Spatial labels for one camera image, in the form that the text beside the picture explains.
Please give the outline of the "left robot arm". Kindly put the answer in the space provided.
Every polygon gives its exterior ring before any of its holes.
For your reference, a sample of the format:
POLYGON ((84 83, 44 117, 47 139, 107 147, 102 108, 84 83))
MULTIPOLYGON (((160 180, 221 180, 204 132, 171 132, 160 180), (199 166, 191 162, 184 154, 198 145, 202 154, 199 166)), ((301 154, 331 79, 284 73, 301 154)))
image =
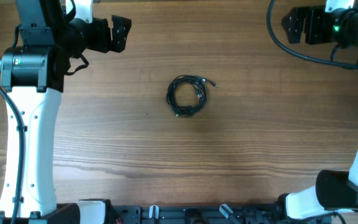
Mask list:
POLYGON ((92 1, 17 0, 16 7, 14 43, 0 59, 8 115, 0 223, 117 223, 109 200, 57 202, 53 141, 70 60, 86 49, 122 52, 132 22, 95 18, 92 1))

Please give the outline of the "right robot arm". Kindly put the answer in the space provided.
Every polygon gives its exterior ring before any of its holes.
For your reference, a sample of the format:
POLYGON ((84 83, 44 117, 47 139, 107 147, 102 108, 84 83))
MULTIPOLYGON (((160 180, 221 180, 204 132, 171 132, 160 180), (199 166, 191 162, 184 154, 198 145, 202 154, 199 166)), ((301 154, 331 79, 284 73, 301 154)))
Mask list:
MULTIPOLYGON (((305 36, 321 50, 358 47, 358 1, 297 6, 281 23, 291 44, 305 36)), ((281 171, 316 176, 310 186, 296 184, 294 192, 278 198, 282 217, 302 222, 358 212, 358 58, 337 62, 278 47, 288 62, 280 91, 297 91, 302 104, 288 120, 295 128, 275 135, 274 156, 283 160, 281 171)))

